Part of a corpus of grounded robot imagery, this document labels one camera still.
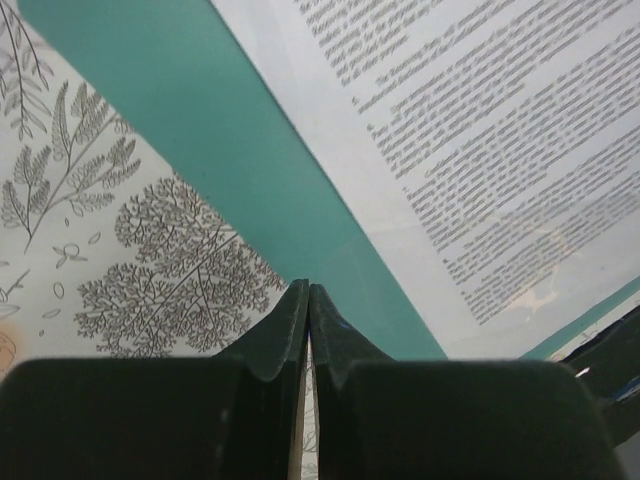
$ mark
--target printed plant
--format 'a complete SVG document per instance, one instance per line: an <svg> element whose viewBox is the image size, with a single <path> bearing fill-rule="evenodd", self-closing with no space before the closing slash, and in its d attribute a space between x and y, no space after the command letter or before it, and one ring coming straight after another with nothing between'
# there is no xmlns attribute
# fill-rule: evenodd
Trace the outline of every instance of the printed plant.
<svg viewBox="0 0 640 480"><path fill-rule="evenodd" d="M34 156L25 145L16 160L13 181L7 180L2 186L4 226L26 231L25 252L51 210L67 205L78 217L100 210L115 199L111 190L140 167L139 159L132 160L136 142L127 141L126 136L108 152L89 155L91 146L109 126L117 132L132 129L98 92L89 94L86 83L78 88L69 109L67 90L65 82L53 109L51 147ZM51 158L57 166L50 165Z"/></svg>
<svg viewBox="0 0 640 480"><path fill-rule="evenodd" d="M43 132L43 119L51 117L51 110L40 94L49 90L47 75L53 70L40 56L46 48L41 41L33 41L20 16L5 1L0 0L0 104L5 117L18 138L33 138L32 126Z"/></svg>
<svg viewBox="0 0 640 480"><path fill-rule="evenodd" d="M120 209L116 235L139 264L110 267L79 287L79 334L115 356L166 356L178 342L221 349L264 313L280 277L177 176L147 186Z"/></svg>

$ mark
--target plant stem print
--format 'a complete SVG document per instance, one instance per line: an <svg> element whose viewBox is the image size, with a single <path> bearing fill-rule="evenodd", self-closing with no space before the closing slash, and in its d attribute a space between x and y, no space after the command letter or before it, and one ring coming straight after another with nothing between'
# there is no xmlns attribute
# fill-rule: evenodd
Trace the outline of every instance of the plant stem print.
<svg viewBox="0 0 640 480"><path fill-rule="evenodd" d="M120 357L169 355L178 342L215 352L265 313L281 278L177 176L147 186L120 209L118 241L138 263L118 263L79 287L79 334Z"/></svg>
<svg viewBox="0 0 640 480"><path fill-rule="evenodd" d="M64 82L53 109L51 146L35 153L24 145L15 161L13 180L2 185L3 224L26 232L25 253L53 209L66 206L78 217L100 210L115 199L111 190L140 168L140 159L133 159L136 141L127 135L120 136L108 152L90 154L91 146L110 126L121 132L131 130L98 92L89 94L86 83L78 87L70 107L67 92Z"/></svg>
<svg viewBox="0 0 640 480"><path fill-rule="evenodd" d="M32 127L47 132L45 120L51 110L42 100L49 90L47 76L53 70L43 60L40 50L46 44L31 39L23 20L5 1L0 0L0 98L3 115L18 138L33 138Z"/></svg>

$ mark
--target green folder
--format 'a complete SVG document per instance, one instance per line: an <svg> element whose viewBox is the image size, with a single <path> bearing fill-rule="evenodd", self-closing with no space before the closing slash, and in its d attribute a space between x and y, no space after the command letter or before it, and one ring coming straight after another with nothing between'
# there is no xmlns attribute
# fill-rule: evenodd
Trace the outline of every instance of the green folder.
<svg viewBox="0 0 640 480"><path fill-rule="evenodd" d="M209 0L20 7L286 280L325 285L395 358L444 356ZM526 356L550 355L638 289L640 278Z"/></svg>

